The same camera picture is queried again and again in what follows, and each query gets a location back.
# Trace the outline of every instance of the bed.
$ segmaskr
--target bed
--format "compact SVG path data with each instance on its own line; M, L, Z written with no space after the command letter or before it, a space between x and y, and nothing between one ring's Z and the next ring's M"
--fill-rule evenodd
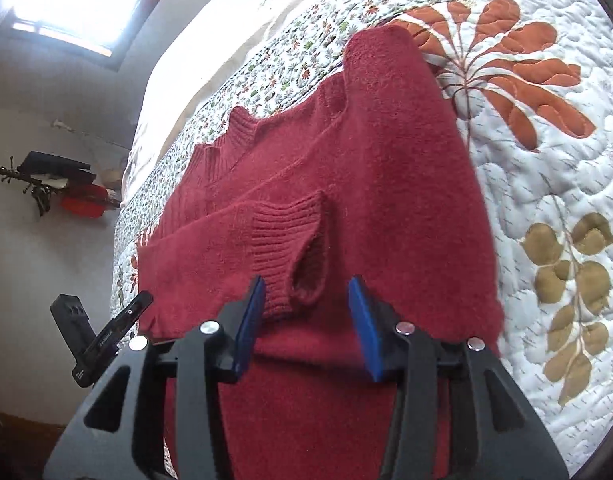
M424 53L477 171L503 362L571 475L593 478L589 459L613 447L613 22L597 0L214 0L146 90L111 314L138 291L137 248L193 146L223 134L235 105L266 117L301 102L353 33L390 22Z

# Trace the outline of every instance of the orange petal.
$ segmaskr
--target orange petal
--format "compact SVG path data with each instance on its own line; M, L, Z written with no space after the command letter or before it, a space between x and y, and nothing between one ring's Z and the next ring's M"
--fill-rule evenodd
M487 76L482 79L506 90L571 137L584 139L595 131L595 124L584 114L541 86L527 83L512 75Z
M532 54L545 50L557 40L557 31L552 25L544 22L534 22L525 25L518 30L512 30L489 52L501 52L503 54Z
M486 38L508 32L519 21L519 5L515 0L493 0L480 14L471 48Z
M537 132L525 113L517 108L509 99L489 89L481 89L489 102L497 110L502 119L509 125L515 138L527 150L537 148Z
M433 7L420 7L410 10L407 14L416 20L428 23L430 28L440 33L448 41L452 41L451 33L448 30L448 23L446 23L446 17Z
M425 54L435 54L436 56L442 56L448 59L444 47L439 42L438 38L429 32L427 28L420 27L417 23L404 22L402 20L393 20L391 24L408 30L415 44Z
M471 15L471 9L466 7L462 2L449 2L447 7L453 21L458 25L468 20L468 17Z
M578 85L581 80L581 68L578 65L567 65L560 59L525 59L523 61L493 59L482 65L477 72L485 68L509 70L525 81L535 84L569 87Z

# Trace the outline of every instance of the silver screw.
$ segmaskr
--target silver screw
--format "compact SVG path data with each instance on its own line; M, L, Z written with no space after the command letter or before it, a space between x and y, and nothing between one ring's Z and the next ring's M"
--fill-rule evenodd
M143 335L138 335L128 342L128 347L135 352L143 350L144 348L146 348L146 345L148 345L148 339L145 338Z
M415 325L410 321L400 321L395 325L395 332L402 335L411 335L415 332Z
M475 352L480 352L486 348L484 341L482 341L479 337L471 337L466 342L468 348Z
M217 321L205 321L200 325L200 332L206 335L214 334L220 330L220 324Z

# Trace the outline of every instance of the white quilted bedspread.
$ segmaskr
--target white quilted bedspread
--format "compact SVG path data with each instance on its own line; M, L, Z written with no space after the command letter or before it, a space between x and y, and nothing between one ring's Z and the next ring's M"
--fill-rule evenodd
M285 31L196 112L123 211L112 313L193 143L235 104L264 116L303 100L355 30L392 19L456 111L496 242L503 361L574 473L613 421L613 25L596 0L323 0L313 28Z

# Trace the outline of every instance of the red sweater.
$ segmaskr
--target red sweater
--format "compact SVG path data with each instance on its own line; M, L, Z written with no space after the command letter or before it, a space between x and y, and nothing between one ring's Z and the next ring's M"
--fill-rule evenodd
M266 280L251 369L221 388L235 474L247 480L377 477L394 388L360 372L352 275L435 338L495 346L503 321L475 173L399 27L355 35L343 75L289 112L256 120L235 108L227 133L194 152L138 260L155 298L140 327L155 337L183 335L252 275ZM171 424L166 436L174 442Z

